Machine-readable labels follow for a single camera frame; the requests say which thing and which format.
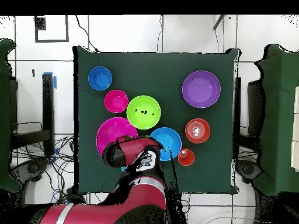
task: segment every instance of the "plastic bowl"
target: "plastic bowl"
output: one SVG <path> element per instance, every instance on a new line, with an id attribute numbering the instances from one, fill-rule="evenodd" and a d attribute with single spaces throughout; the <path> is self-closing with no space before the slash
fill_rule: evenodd
<path id="1" fill-rule="evenodd" d="M 128 106 L 128 97 L 121 90 L 111 90 L 105 96 L 104 104 L 108 111 L 112 113 L 121 113 Z"/>
<path id="2" fill-rule="evenodd" d="M 194 153 L 190 149 L 181 149 L 178 155 L 178 161 L 183 166 L 190 166 L 195 160 Z"/>
<path id="3" fill-rule="evenodd" d="M 182 86 L 184 100 L 196 108 L 206 108 L 213 105 L 218 100 L 220 91 L 218 78 L 209 71 L 191 73 Z"/>
<path id="4" fill-rule="evenodd" d="M 190 120 L 185 128 L 185 134 L 190 142 L 200 144 L 206 141 L 211 133 L 210 126 L 206 120 L 195 118 Z"/>
<path id="5" fill-rule="evenodd" d="M 160 142 L 166 150 L 160 150 L 160 161 L 171 160 L 171 156 L 174 159 L 182 148 L 180 135 L 174 129 L 168 127 L 158 128 L 151 133 L 151 137 Z"/>
<path id="6" fill-rule="evenodd" d="M 132 138 L 138 136 L 136 128 L 126 118 L 115 117 L 104 122 L 96 134 L 96 147 L 100 155 L 110 142 L 126 135 Z"/>
<path id="7" fill-rule="evenodd" d="M 133 98 L 127 107 L 127 118 L 131 125 L 141 130 L 154 127 L 161 116 L 159 103 L 152 97 L 141 95 Z"/>
<path id="8" fill-rule="evenodd" d="M 111 85 L 111 72 L 103 66 L 94 67 L 88 74 L 88 82 L 95 90 L 105 90 Z"/>

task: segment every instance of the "magenta bowl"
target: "magenta bowl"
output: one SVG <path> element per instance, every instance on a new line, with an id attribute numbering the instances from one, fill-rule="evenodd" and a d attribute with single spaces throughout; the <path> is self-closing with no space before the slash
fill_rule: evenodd
<path id="1" fill-rule="evenodd" d="M 130 124 L 128 119 L 115 117 L 104 122 L 96 134 L 96 147 L 102 155 L 104 148 L 117 138 L 122 136 L 130 136 L 135 138 L 138 136 L 137 130 Z"/>
<path id="2" fill-rule="evenodd" d="M 121 113 L 128 106 L 128 97 L 121 90 L 111 90 L 105 96 L 104 104 L 108 111 L 111 111 L 112 113 Z"/>

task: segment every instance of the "green bowl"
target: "green bowl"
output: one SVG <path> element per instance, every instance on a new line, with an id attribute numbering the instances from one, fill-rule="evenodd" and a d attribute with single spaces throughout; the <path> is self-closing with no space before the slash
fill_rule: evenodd
<path id="1" fill-rule="evenodd" d="M 154 127 L 161 116 L 159 103 L 152 97 L 141 95 L 133 98 L 127 107 L 127 118 L 137 129 Z"/>

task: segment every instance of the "light blue bowl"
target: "light blue bowl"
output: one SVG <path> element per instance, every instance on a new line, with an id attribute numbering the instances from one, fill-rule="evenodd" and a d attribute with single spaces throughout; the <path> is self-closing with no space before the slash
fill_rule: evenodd
<path id="1" fill-rule="evenodd" d="M 166 149 L 166 151 L 160 150 L 160 161 L 167 162 L 171 160 L 171 155 L 173 159 L 178 156 L 182 148 L 182 140 L 174 129 L 168 127 L 158 128 L 150 136 L 160 142 Z"/>
<path id="2" fill-rule="evenodd" d="M 94 67 L 88 74 L 88 82 L 95 90 L 105 90 L 112 83 L 112 74 L 106 67 Z"/>

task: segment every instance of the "red bowl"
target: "red bowl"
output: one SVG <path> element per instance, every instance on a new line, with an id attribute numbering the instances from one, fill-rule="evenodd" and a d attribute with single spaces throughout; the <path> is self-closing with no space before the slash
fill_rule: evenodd
<path id="1" fill-rule="evenodd" d="M 190 142 L 200 144 L 206 141 L 211 133 L 210 126 L 206 120 L 195 118 L 190 120 L 185 128 L 185 134 Z"/>
<path id="2" fill-rule="evenodd" d="M 195 160 L 194 153 L 190 149 L 181 149 L 178 155 L 178 161 L 183 166 L 190 166 Z"/>

